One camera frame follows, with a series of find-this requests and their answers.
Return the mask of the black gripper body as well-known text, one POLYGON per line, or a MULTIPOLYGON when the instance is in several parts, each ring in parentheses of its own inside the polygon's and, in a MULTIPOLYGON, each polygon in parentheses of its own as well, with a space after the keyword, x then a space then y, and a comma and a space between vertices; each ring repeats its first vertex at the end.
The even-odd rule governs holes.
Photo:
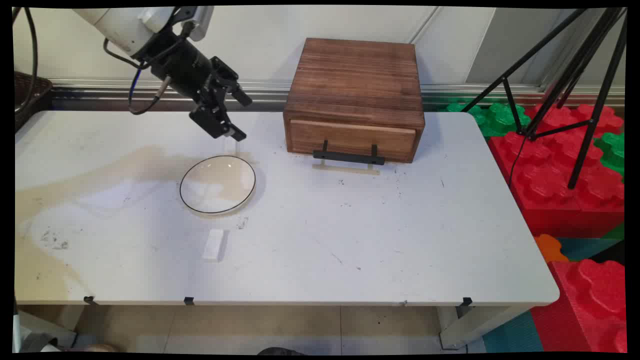
POLYGON ((201 101, 199 91, 211 85, 224 87, 229 94, 240 91, 238 74, 219 57, 206 58, 190 43, 190 34, 190 29, 179 35, 169 29, 154 34, 144 48, 151 73, 161 80, 170 77, 169 86, 194 103, 201 101))

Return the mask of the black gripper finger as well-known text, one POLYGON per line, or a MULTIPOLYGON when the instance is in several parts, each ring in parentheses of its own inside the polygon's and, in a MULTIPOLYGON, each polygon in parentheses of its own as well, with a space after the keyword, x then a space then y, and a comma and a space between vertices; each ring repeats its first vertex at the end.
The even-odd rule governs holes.
POLYGON ((253 103, 252 98, 245 93, 242 86, 237 81, 231 81, 226 85, 229 93, 243 107, 248 107, 253 103))
POLYGON ((240 128, 231 123, 227 111, 219 107, 212 108, 210 105, 199 104, 189 113, 189 117, 213 139, 224 136, 241 142, 247 137, 240 128))

